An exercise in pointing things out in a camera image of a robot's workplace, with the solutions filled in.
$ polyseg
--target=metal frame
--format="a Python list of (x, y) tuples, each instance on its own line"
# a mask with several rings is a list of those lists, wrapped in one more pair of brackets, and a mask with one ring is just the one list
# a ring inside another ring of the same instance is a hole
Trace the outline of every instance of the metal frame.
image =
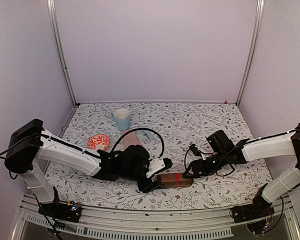
[(75, 97), (74, 89), (73, 89), (71, 81), (70, 81), (68, 67), (66, 64), (65, 55), (64, 55), (63, 48), (62, 48), (62, 44), (61, 44), (61, 38), (60, 38), (60, 32), (59, 32), (57, 14), (56, 14), (56, 8), (55, 8), (55, 0), (47, 0), (47, 5), (48, 5), (48, 12), (49, 12), (52, 33), (53, 33), (53, 37), (54, 37), (55, 48), (56, 48), (56, 52), (58, 54), (58, 58), (60, 61), (60, 66), (61, 66), (61, 70), (62, 70), (62, 74), (63, 74), (65, 87), (68, 92), (72, 106), (75, 107), (77, 105), (77, 100)]
[(75, 115), (77, 109), (78, 109), (79, 106), (75, 106), (72, 110), (71, 110), (71, 113), (70, 115), (68, 116), (68, 118), (66, 119), (63, 127), (61, 128), (61, 132), (59, 133), (59, 137), (62, 138), (67, 130), (67, 127), (69, 126), (73, 116)]
[[(291, 239), (300, 240), (300, 227), (292, 203), (287, 195), (283, 197), (283, 200), (284, 215), (288, 222)], [(275, 215), (279, 215), (282, 208), (281, 200), (275, 201), (273, 206)], [(193, 239), (221, 239), (232, 236), (231, 228), (234, 226), (263, 219), (234, 223), (229, 216), (230, 208), (232, 206), (213, 209), (143, 211), (83, 206), (79, 223), (61, 220), (60, 222), (66, 223), (66, 228), (60, 230), (69, 234), (104, 240), (142, 240), (143, 237), (145, 240), (147, 236), (152, 236), (152, 240), (190, 240), (192, 237)], [(26, 221), (49, 228), (43, 216), (38, 214), (38, 209), (35, 197), (24, 194), (12, 240), (20, 240)]]
[[(82, 101), (80, 104), (225, 104), (221, 101)], [(227, 104), (236, 104), (234, 101), (229, 101)]]
[(254, 60), (254, 56), (255, 56), (255, 52), (256, 52), (257, 42), (258, 42), (259, 33), (260, 33), (260, 29), (261, 29), (261, 24), (262, 24), (264, 4), (265, 4), (265, 0), (258, 0), (257, 5), (256, 5), (254, 28), (253, 28), (253, 34), (252, 34), (252, 40), (251, 40), (248, 60), (245, 65), (243, 78), (242, 78), (242, 82), (240, 85), (240, 90), (239, 90), (238, 96), (236, 98), (236, 103), (235, 103), (239, 108), (243, 101), (243, 97), (244, 97), (244, 94), (246, 91), (247, 83), (249, 80), (249, 76), (250, 76), (250, 72), (251, 72), (251, 68), (252, 68), (252, 64), (253, 64), (253, 60)]

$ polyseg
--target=red bowl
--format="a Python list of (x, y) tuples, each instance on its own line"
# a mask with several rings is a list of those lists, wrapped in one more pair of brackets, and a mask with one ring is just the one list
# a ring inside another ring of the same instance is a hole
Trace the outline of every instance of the red bowl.
[(88, 149), (106, 150), (109, 147), (110, 138), (104, 134), (97, 134), (89, 138)]

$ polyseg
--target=lavender wall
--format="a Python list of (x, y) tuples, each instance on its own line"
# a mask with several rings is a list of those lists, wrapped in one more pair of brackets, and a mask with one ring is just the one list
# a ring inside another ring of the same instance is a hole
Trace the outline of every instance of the lavender wall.
[[(254, 135), (266, 136), (300, 122), (300, 0), (267, 0), (241, 112)], [(295, 160), (268, 160), (273, 177)], [(300, 187), (291, 194), (300, 223)]]
[(79, 102), (235, 102), (257, 1), (58, 0)]
[[(0, 151), (33, 118), (58, 134), (71, 111), (44, 0), (0, 0)], [(24, 184), (0, 160), (0, 240), (9, 239)]]

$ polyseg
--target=light blue cup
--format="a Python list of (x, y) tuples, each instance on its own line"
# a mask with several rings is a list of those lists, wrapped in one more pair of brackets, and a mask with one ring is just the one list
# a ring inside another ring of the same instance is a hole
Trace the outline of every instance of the light blue cup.
[(130, 129), (131, 120), (130, 120), (130, 111), (125, 108), (118, 109), (114, 111), (114, 113), (111, 113), (116, 127), (120, 132), (124, 130)]

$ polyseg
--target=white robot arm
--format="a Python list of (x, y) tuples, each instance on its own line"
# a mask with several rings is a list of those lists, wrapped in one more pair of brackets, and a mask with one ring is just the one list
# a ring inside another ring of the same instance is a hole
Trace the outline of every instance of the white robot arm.
[[(273, 214), (272, 203), (281, 195), (300, 185), (300, 123), (295, 129), (273, 136), (248, 141), (244, 139), (236, 145), (219, 130), (209, 137), (208, 143), (216, 154), (192, 161), (183, 176), (198, 178), (216, 173), (225, 165), (246, 164), (258, 159), (278, 156), (296, 156), (297, 163), (284, 171), (274, 181), (264, 185), (258, 191), (252, 204), (235, 206), (231, 209), (235, 222), (249, 221)], [(200, 157), (201, 151), (191, 145), (189, 150)]]
[[(115, 181), (119, 177), (135, 180), (141, 192), (147, 193), (157, 187), (152, 177), (171, 168), (172, 162), (162, 158), (150, 159), (148, 151), (140, 145), (130, 145), (124, 151), (105, 152), (94, 151), (69, 143), (43, 129), (43, 122), (34, 119), (15, 131), (11, 135), (9, 148), (4, 158), (6, 168), (23, 179), (29, 189), (33, 191), (46, 216), (78, 222), (80, 218), (79, 206), (75, 203), (59, 202), (58, 192), (52, 187), (39, 168), (38, 160), (46, 160), (77, 169), (88, 176), (100, 180)], [(125, 133), (120, 140), (129, 134)]]

